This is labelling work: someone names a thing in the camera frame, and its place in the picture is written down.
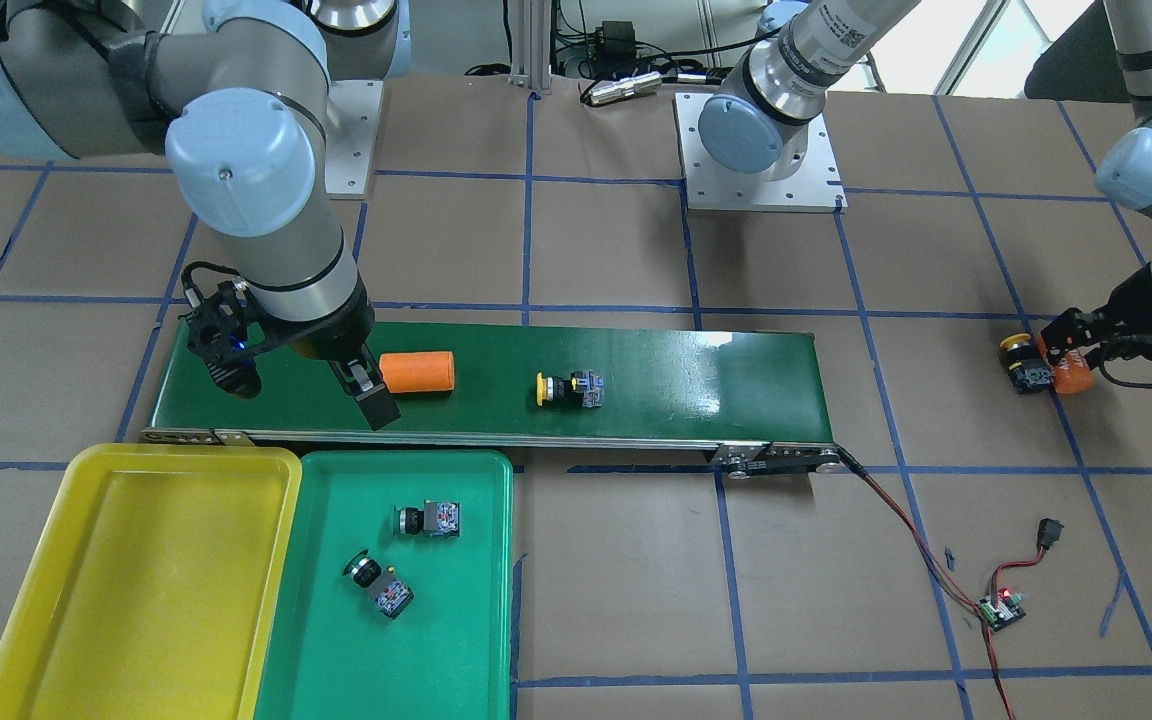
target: plastic tray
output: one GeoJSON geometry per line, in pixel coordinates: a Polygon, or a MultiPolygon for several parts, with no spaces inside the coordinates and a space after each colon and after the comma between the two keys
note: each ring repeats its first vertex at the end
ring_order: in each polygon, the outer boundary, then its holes
{"type": "Polygon", "coordinates": [[[509,714],[511,465],[485,450],[319,452],[305,478],[256,715],[509,714]],[[394,532],[394,507],[461,502],[461,536],[394,532]],[[340,575],[369,548],[415,598],[397,619],[340,575]]]}
{"type": "Polygon", "coordinates": [[[300,480],[276,448],[82,452],[0,643],[0,720],[251,717],[300,480]]]}

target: green conveyor belt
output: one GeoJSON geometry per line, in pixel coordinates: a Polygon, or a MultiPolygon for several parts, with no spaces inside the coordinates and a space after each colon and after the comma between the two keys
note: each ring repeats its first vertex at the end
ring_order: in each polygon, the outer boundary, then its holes
{"type": "Polygon", "coordinates": [[[378,323],[369,340],[378,356],[456,354],[456,389],[399,395],[402,418],[380,432],[367,429],[324,363],[288,348],[264,355],[257,359],[264,391],[238,400],[212,386],[184,342],[182,327],[145,430],[150,441],[227,430],[270,442],[676,448],[833,442],[808,334],[378,323]],[[582,369],[604,374],[604,407],[536,406],[536,373],[566,377],[582,369]]]}

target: orange cylinder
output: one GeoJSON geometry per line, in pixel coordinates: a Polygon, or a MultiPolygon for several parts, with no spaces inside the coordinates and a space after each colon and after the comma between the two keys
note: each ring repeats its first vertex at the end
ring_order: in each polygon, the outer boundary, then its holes
{"type": "Polygon", "coordinates": [[[389,392],[447,392],[456,387],[456,359],[449,350],[385,353],[380,374],[389,392]]]}
{"type": "MultiPolygon", "coordinates": [[[[1038,344],[1038,351],[1043,353],[1043,357],[1046,359],[1047,347],[1043,344],[1043,336],[1034,338],[1034,341],[1038,344]]],[[[1083,354],[1078,351],[1078,348],[1070,348],[1070,351],[1066,353],[1060,363],[1052,369],[1052,389],[1055,389],[1060,395],[1074,395],[1074,393],[1092,387],[1096,377],[1092,376],[1092,367],[1083,354]]]]}

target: yellow tray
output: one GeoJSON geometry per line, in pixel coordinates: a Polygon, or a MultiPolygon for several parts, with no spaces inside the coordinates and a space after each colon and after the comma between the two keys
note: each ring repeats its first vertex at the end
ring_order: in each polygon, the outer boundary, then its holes
{"type": "Polygon", "coordinates": [[[101,445],[65,471],[0,642],[0,720],[247,720],[301,463],[101,445]]]}

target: red wire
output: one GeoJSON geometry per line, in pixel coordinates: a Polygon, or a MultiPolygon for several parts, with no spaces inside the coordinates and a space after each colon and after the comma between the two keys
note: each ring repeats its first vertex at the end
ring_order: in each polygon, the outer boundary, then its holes
{"type": "Polygon", "coordinates": [[[998,655],[993,652],[993,632],[990,624],[980,623],[980,635],[984,637],[984,650],[990,655],[990,673],[993,675],[993,685],[998,688],[998,698],[1002,700],[1002,708],[1007,712],[1007,720],[1016,720],[1015,711],[1011,711],[1011,698],[1007,697],[1007,689],[1002,687],[1002,675],[998,674],[998,655]]]}

